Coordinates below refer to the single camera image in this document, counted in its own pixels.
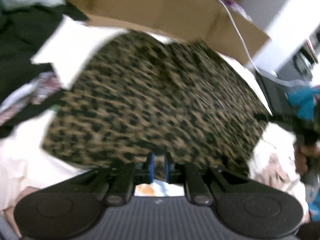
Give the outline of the leopard print garment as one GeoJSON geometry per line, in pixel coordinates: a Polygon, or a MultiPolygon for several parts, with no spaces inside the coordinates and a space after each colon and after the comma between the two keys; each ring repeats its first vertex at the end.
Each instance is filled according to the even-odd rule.
{"type": "Polygon", "coordinates": [[[267,126],[267,109],[249,84],[204,41],[164,44],[130,31],[104,44],[70,90],[42,142],[79,168],[120,167],[164,154],[243,176],[267,126]]]}

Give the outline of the black clothes pile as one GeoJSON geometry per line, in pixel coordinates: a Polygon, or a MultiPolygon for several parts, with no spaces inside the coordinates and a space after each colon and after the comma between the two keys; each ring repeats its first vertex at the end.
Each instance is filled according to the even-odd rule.
{"type": "Polygon", "coordinates": [[[1,16],[1,101],[35,78],[51,71],[48,63],[39,67],[30,61],[67,15],[75,21],[88,17],[71,3],[54,8],[33,5],[3,12],[1,16]]]}

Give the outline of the folded black garment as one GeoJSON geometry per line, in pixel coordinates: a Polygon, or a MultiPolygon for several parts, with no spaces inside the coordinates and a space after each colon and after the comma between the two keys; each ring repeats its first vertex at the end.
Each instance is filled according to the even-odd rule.
{"type": "Polygon", "coordinates": [[[255,78],[266,98],[272,115],[292,116],[295,109],[287,100],[287,94],[296,92],[301,86],[287,87],[255,72],[255,78]]]}

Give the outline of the floral patterned garment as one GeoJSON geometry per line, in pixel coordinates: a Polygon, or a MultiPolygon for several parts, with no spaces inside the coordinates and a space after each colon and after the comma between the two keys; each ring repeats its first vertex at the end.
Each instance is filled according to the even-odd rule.
{"type": "Polygon", "coordinates": [[[54,72],[42,72],[38,77],[12,92],[1,103],[1,126],[21,113],[27,106],[38,106],[61,90],[54,72]]]}

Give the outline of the teal patterned fabric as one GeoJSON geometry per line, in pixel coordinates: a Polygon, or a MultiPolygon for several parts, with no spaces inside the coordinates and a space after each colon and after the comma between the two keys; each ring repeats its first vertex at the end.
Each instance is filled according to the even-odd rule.
{"type": "Polygon", "coordinates": [[[314,110],[319,102],[319,86],[306,87],[296,92],[287,93],[286,96],[298,118],[313,121],[314,110]]]}

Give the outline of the dark grey bag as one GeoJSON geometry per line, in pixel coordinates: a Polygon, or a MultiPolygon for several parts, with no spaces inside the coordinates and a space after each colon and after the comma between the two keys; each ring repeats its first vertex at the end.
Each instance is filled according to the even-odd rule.
{"type": "Polygon", "coordinates": [[[313,63],[314,60],[307,50],[301,48],[277,71],[277,76],[285,81],[299,79],[310,82],[313,78],[313,63]]]}

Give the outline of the brown cardboard sheet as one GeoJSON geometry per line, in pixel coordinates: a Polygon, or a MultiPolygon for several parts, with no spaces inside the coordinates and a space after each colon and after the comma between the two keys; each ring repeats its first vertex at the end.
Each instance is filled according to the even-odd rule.
{"type": "Polygon", "coordinates": [[[182,41],[202,39],[212,50],[246,64],[266,33],[217,0],[67,0],[100,27],[147,31],[182,41]]]}

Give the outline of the purple detergent pouch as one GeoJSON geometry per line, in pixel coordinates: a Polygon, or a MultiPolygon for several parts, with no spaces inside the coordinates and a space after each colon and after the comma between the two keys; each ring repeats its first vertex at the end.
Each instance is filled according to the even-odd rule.
{"type": "Polygon", "coordinates": [[[247,14],[247,12],[245,12],[245,10],[235,1],[233,0],[221,0],[221,1],[223,1],[223,3],[232,11],[238,13],[249,22],[253,22],[252,18],[247,14]]]}

